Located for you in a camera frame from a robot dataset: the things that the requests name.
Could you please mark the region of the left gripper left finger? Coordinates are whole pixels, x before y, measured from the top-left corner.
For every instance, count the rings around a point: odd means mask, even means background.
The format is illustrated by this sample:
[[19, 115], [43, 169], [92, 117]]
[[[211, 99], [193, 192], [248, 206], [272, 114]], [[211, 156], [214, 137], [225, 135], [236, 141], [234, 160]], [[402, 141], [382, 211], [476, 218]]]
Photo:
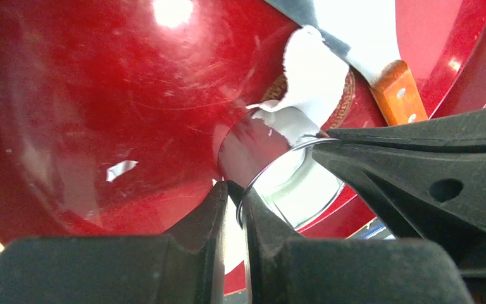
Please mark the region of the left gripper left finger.
[[221, 303], [228, 186], [217, 182], [202, 203], [171, 227], [163, 266], [164, 303]]

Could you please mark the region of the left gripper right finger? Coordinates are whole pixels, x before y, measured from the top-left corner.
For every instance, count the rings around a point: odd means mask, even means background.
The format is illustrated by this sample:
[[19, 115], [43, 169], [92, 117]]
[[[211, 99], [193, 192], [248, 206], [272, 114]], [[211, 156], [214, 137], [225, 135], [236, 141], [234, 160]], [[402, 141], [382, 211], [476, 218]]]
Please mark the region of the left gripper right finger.
[[228, 181], [228, 195], [237, 205], [237, 221], [246, 237], [246, 290], [249, 303], [288, 303], [282, 248], [302, 236], [275, 215], [252, 188]]

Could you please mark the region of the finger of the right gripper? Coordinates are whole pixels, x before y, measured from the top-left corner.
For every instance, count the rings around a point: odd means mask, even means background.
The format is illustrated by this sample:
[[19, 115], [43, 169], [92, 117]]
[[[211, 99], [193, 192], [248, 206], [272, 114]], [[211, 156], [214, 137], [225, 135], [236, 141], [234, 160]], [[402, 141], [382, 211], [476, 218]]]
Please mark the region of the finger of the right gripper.
[[330, 129], [343, 143], [432, 153], [486, 153], [486, 108], [404, 125]]
[[486, 147], [324, 142], [312, 156], [396, 237], [433, 241], [465, 277], [486, 277]]

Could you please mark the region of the red round lacquer plate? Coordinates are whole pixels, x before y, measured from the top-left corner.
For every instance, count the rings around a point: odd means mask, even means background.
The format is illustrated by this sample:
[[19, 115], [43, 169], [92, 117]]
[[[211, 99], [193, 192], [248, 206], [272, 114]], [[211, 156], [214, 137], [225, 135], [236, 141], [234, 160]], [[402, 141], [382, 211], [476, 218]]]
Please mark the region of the red round lacquer plate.
[[[395, 3], [428, 120], [486, 108], [486, 1]], [[486, 277], [396, 237], [313, 158], [330, 129], [396, 126], [352, 66], [301, 144], [253, 118], [302, 27], [268, 1], [0, 1], [0, 303], [164, 303], [166, 232], [228, 181], [302, 236], [288, 303], [486, 303]], [[223, 300], [247, 295], [236, 211], [228, 195]]]

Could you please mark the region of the white dough lump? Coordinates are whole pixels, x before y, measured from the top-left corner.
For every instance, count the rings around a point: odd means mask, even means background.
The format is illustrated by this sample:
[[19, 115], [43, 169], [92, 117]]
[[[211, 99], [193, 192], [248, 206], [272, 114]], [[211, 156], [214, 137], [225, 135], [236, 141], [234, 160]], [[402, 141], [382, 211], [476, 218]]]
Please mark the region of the white dough lump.
[[285, 94], [248, 106], [291, 146], [316, 136], [343, 95], [349, 67], [324, 42], [310, 25], [293, 32], [283, 54]]

